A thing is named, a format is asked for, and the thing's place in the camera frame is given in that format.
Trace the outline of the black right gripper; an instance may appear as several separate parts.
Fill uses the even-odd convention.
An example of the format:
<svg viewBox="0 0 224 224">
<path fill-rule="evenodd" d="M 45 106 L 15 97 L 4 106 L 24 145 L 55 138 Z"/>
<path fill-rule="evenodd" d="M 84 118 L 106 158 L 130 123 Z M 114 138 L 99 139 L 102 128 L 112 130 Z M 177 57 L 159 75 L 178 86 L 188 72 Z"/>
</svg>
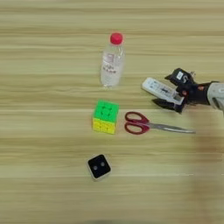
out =
<svg viewBox="0 0 224 224">
<path fill-rule="evenodd" d="M 173 110 L 181 114 L 184 105 L 186 104 L 209 105 L 207 91 L 211 85 L 210 82 L 201 84 L 196 82 L 179 83 L 179 81 L 176 79 L 176 76 L 172 74 L 167 75 L 165 79 L 177 86 L 176 90 L 180 96 L 184 97 L 184 100 L 181 105 L 178 105 L 163 99 L 153 99 L 152 101 L 162 109 Z"/>
</svg>

